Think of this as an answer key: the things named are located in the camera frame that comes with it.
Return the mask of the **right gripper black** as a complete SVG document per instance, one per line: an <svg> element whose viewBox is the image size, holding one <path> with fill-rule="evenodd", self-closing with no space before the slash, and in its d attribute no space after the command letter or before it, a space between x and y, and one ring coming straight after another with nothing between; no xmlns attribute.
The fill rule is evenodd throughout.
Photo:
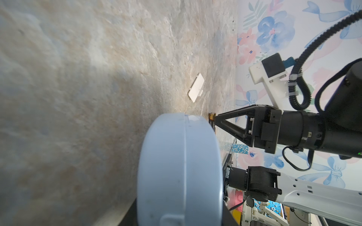
<svg viewBox="0 0 362 226"><path fill-rule="evenodd" d="M245 127L229 119L246 116ZM252 105L216 115L215 126L229 133L248 147L274 154L281 126L282 110L269 105Z"/></svg>

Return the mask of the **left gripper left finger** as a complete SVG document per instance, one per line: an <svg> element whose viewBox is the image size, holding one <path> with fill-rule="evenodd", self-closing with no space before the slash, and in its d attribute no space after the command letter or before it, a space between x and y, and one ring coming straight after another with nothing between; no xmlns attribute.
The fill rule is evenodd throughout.
<svg viewBox="0 0 362 226"><path fill-rule="evenodd" d="M134 200L128 212L118 226L138 226L137 220L137 199Z"/></svg>

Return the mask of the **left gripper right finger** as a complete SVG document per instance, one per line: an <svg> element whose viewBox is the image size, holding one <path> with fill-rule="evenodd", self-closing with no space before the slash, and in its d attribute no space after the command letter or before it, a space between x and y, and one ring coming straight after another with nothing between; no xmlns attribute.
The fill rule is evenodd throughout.
<svg viewBox="0 0 362 226"><path fill-rule="evenodd" d="M229 211L225 203L222 209L222 226L240 226L240 212Z"/></svg>

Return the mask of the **light blue alarm clock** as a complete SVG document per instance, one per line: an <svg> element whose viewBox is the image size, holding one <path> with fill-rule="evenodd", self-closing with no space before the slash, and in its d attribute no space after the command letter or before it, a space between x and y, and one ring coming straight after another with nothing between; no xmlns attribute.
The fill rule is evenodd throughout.
<svg viewBox="0 0 362 226"><path fill-rule="evenodd" d="M219 144L202 116L163 114L143 141L137 175L141 226L219 226L223 175Z"/></svg>

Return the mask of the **white battery cover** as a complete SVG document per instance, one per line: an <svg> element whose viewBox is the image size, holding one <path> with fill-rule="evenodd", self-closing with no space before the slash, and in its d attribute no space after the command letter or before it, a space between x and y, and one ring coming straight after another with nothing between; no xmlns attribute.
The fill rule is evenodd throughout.
<svg viewBox="0 0 362 226"><path fill-rule="evenodd" d="M196 102L196 99L198 97L201 96L202 92L203 92L203 85L205 83L205 79L204 77L202 76L201 73L199 73L197 76L196 76L196 79L195 81L193 82L192 86L190 87L189 89L189 92L188 92L188 97L190 98L190 100L195 103Z"/></svg>

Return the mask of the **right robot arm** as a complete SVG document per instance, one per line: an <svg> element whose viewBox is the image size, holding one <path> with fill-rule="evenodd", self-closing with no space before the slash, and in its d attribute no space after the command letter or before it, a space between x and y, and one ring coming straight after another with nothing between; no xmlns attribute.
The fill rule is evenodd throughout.
<svg viewBox="0 0 362 226"><path fill-rule="evenodd" d="M317 113L251 105L215 117L215 125L249 147L275 153L277 145L304 159L292 178L269 167L231 173L229 185L258 201L274 201L330 220L359 226L362 193L348 190L343 171L362 157L362 61L331 77L315 95Z"/></svg>

